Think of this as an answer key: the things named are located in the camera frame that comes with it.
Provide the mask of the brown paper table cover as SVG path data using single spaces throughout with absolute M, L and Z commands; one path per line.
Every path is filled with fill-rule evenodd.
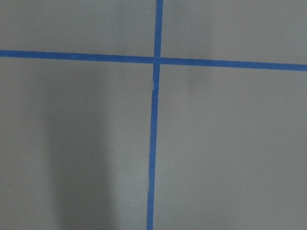
M 304 230 L 304 0 L 3 0 L 3 230 Z

